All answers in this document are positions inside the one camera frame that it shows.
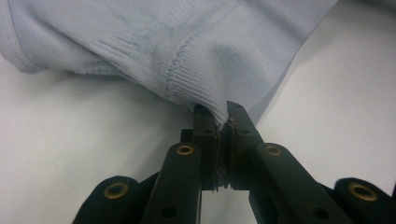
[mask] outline light blue cloth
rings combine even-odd
[[[0,51],[20,70],[118,75],[227,119],[261,117],[336,0],[0,0]]]

